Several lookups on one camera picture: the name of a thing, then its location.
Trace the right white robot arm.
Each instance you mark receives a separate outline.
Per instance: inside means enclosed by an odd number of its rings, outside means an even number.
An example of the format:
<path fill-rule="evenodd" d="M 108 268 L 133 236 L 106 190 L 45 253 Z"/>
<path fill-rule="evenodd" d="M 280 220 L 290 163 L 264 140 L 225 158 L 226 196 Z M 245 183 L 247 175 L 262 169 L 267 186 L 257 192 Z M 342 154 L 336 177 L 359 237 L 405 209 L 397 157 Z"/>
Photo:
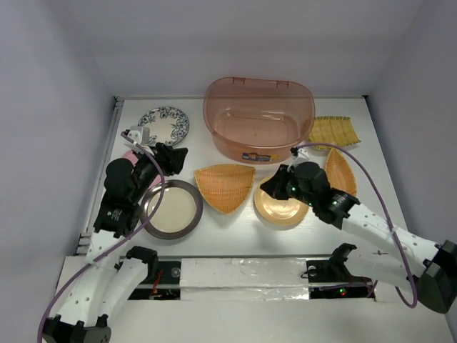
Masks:
<path fill-rule="evenodd" d="M 314 162 L 282 164 L 260 188 L 273 199 L 296 199 L 310 206 L 322 222 L 378 249 L 363 253 L 353 244 L 336 248 L 328 263 L 334 279 L 353 275 L 385 282 L 411 291 L 414 301 L 434 312 L 448 313 L 456 300 L 456 243 L 439 244 L 395 227 L 355 196 L 333 188 Z"/>

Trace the triangular woven bamboo plate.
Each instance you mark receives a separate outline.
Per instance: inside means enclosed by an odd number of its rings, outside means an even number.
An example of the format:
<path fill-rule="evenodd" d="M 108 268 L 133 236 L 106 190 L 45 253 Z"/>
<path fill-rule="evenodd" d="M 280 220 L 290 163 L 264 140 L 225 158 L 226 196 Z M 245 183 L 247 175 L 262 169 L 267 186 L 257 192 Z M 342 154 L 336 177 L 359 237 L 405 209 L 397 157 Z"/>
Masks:
<path fill-rule="evenodd" d="M 221 214 L 236 211 L 248 198 L 256 169 L 241 164 L 217 164 L 194 172 L 204 200 Z"/>

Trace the dark rimmed cream plate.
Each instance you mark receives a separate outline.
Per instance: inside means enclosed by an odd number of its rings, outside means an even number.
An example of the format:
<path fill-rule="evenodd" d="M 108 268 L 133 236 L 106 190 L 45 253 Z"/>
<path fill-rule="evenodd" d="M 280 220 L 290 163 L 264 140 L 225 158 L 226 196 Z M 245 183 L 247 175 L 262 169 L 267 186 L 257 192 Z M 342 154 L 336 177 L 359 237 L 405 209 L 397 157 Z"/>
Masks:
<path fill-rule="evenodd" d="M 149 189 L 143 196 L 141 222 L 144 229 L 158 239 L 180 239 L 190 234 L 203 214 L 203 198 L 197 188 L 185 181 L 168 180 L 160 205 L 161 184 Z"/>

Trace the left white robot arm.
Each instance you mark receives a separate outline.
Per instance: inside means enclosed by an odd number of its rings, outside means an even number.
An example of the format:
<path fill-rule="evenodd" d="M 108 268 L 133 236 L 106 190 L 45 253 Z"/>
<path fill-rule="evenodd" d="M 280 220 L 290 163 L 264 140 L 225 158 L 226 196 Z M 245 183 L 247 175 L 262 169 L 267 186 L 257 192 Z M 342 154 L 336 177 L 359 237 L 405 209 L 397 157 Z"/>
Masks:
<path fill-rule="evenodd" d="M 56 293 L 41 318 L 38 342 L 109 342 L 109 322 L 141 282 L 158 274 L 153 249 L 126 243 L 148 222 L 139 200 L 155 178 L 164 180 L 184 167 L 187 148 L 158 143 L 144 148 L 132 142 L 137 162 L 118 158 L 106 167 L 105 194 L 94 222 L 84 266 Z M 54 316 L 54 303 L 68 297 Z"/>

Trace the boat shaped woven plate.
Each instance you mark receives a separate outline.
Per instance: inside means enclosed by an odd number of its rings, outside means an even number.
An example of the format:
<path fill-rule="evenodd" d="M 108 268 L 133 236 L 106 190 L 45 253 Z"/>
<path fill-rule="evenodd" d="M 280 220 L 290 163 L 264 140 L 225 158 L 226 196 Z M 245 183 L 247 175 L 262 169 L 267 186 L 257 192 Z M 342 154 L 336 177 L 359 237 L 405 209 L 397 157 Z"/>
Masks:
<path fill-rule="evenodd" d="M 330 150 L 324 170 L 332 188 L 340 189 L 352 196 L 356 196 L 356 178 L 348 162 L 339 150 L 335 148 Z"/>

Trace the round orange plastic plate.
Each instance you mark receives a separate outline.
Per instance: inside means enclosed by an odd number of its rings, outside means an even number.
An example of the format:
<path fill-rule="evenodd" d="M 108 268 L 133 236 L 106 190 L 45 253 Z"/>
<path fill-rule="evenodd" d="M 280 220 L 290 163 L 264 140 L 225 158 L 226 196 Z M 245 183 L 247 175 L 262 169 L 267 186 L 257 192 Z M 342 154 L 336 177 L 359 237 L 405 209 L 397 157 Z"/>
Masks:
<path fill-rule="evenodd" d="M 253 199 L 259 214 L 266 221 L 275 225 L 294 226 L 308 214 L 308 205 L 296 199 L 273 199 L 260 187 L 257 187 Z"/>

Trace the blue floral ceramic plate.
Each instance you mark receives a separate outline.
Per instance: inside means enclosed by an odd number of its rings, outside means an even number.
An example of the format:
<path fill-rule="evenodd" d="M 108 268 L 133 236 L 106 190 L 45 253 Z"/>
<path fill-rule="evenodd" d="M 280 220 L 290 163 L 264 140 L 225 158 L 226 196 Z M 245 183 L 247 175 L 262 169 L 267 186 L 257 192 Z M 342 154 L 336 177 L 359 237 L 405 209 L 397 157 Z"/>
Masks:
<path fill-rule="evenodd" d="M 139 119 L 138 125 L 149 128 L 149 146 L 155 146 L 157 142 L 176 146 L 186 138 L 190 129 L 187 115 L 172 106 L 148 111 Z"/>

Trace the pink plastic plate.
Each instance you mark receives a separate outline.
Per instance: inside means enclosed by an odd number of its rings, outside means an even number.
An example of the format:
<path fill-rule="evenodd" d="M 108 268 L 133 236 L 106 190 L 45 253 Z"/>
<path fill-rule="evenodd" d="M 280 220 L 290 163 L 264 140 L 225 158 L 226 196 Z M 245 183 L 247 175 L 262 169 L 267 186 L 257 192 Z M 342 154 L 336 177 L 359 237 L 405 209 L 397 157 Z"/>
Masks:
<path fill-rule="evenodd" d="M 122 155 L 123 159 L 129 160 L 134 166 L 136 165 L 139 158 L 135 155 L 135 152 L 132 150 L 128 150 L 126 153 Z"/>

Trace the rectangular green bamboo tray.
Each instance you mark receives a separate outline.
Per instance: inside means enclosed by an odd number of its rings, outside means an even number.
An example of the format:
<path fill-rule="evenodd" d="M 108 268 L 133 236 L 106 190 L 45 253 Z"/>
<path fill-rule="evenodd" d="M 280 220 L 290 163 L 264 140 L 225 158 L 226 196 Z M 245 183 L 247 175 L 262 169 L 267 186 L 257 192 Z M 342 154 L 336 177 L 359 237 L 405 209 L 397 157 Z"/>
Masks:
<path fill-rule="evenodd" d="M 308 136 L 312 143 L 328 143 L 342 147 L 353 146 L 361 142 L 347 116 L 318 116 Z"/>

